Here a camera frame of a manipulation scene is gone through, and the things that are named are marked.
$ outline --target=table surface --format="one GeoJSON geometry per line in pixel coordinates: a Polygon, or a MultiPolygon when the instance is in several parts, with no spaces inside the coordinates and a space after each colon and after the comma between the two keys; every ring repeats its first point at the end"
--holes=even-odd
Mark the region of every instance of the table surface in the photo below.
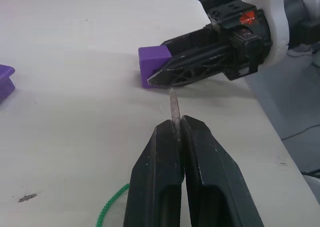
{"type": "MultiPolygon", "coordinates": [[[[168,93],[140,86],[138,47],[206,25],[195,0],[0,0],[0,64],[16,91],[0,104],[0,223],[94,226],[128,183],[168,93]],[[24,195],[33,199],[18,202],[24,195]]],[[[320,206],[243,79],[177,91],[238,163],[266,227],[315,227],[320,206]]],[[[122,226],[125,197],[105,226],[122,226]]],[[[183,188],[181,226],[190,226],[183,188]]]]}

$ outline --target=green rope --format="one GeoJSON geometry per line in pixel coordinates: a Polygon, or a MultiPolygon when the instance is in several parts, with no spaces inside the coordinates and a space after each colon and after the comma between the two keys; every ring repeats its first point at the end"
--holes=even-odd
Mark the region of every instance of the green rope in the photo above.
{"type": "Polygon", "coordinates": [[[130,184],[127,183],[125,186],[123,186],[117,193],[115,193],[114,196],[112,196],[111,199],[105,204],[103,209],[101,210],[98,220],[96,221],[95,227],[102,227],[102,224],[104,223],[105,216],[110,209],[110,207],[113,205],[113,203],[123,195],[124,192],[126,192],[129,189],[130,184]]]}

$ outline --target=robotic arm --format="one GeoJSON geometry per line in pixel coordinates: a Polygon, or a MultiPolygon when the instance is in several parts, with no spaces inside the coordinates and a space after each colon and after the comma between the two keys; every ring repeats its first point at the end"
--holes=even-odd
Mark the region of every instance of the robotic arm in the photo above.
{"type": "Polygon", "coordinates": [[[208,11],[211,24],[170,39],[171,58],[147,79],[179,87],[218,73],[235,80],[320,41],[320,0],[234,0],[208,11]]]}

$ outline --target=gray floor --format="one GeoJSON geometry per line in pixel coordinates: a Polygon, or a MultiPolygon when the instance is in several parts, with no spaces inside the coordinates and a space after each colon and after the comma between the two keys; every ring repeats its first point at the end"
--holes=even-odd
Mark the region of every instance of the gray floor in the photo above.
{"type": "MultiPolygon", "coordinates": [[[[281,63],[246,77],[283,139],[320,124],[320,75],[312,57],[287,56],[281,63]]],[[[302,172],[320,169],[320,127],[283,141],[302,172]]]]}

